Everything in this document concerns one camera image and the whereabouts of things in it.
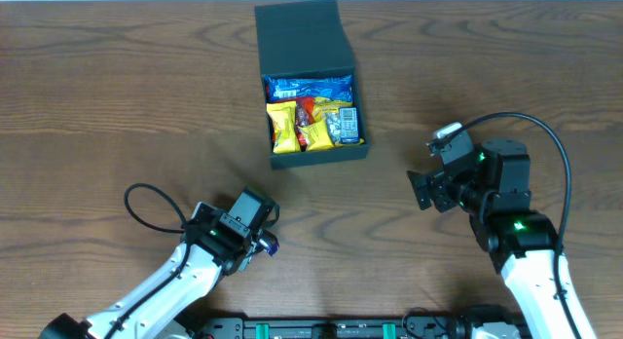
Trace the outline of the dark blue chocolate bar wrapper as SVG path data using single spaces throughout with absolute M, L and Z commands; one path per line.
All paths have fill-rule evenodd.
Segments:
M 263 230 L 259 235 L 258 244 L 269 254 L 269 256 L 274 256 L 279 250 L 279 242 L 276 235 L 268 230 Z

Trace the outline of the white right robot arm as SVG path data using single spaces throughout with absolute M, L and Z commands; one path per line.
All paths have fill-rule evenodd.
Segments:
M 478 245 L 515 298 L 534 338 L 593 338 L 596 333 L 570 278 L 550 218 L 532 209 L 531 159 L 511 139 L 464 138 L 441 153 L 441 169 L 408 171 L 420 209 L 469 215 Z

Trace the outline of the small blue barcode packet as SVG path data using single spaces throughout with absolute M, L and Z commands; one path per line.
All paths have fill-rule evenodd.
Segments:
M 357 110 L 355 107 L 342 107 L 339 112 L 342 144 L 352 144 L 359 141 Z

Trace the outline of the dark green gift box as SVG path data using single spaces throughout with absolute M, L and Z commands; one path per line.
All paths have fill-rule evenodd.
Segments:
M 359 145 L 331 150 L 270 155 L 274 170 L 364 159 L 370 144 L 362 105 L 356 60 L 343 28 L 337 0 L 308 0 L 255 8 L 262 90 L 266 78 L 324 79 L 352 77 Z

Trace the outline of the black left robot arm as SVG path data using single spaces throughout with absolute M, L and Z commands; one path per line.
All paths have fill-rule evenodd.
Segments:
M 108 309 L 74 320 L 61 314 L 41 338 L 154 338 L 225 277 L 258 253 L 278 251 L 268 231 L 279 218 L 273 201 L 240 196 L 230 210 L 200 202 L 166 263 Z

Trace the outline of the yellow Hacks sweets bag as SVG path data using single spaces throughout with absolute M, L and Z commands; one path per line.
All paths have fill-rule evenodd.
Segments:
M 364 142 L 361 137 L 361 132 L 359 129 L 359 141 L 357 143 L 352 144 L 342 144 L 340 142 L 341 136 L 341 127 L 340 127 L 340 109 L 342 107 L 354 107 L 351 102 L 339 101 L 339 100 L 329 100 L 328 98 L 316 98 L 314 100 L 314 107 L 312 111 L 312 116 L 316 121 L 324 120 L 327 125 L 327 130 L 329 137 L 333 141 L 336 146 L 344 146 L 344 145 L 358 145 Z

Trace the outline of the red Hacks sweets bag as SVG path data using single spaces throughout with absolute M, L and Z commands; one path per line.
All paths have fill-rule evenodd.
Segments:
M 313 97 L 301 97 L 296 100 L 295 107 L 295 133 L 297 135 L 297 139 L 299 145 L 302 150 L 305 150 L 308 143 L 301 133 L 300 128 L 307 127 L 314 122 L 312 111 L 314 107 L 314 98 Z

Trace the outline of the yellow double snack packet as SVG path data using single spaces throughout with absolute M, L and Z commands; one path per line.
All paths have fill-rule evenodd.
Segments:
M 316 121 L 300 128 L 308 145 L 301 149 L 295 133 L 296 101 L 268 103 L 267 114 L 273 125 L 273 153 L 276 155 L 293 154 L 303 151 L 322 151 L 334 148 L 324 120 Z

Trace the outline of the light blue snack packet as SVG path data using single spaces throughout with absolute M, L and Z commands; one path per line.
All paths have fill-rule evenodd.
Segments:
M 322 79 L 264 78 L 269 102 L 301 97 L 323 97 L 352 101 L 352 75 Z

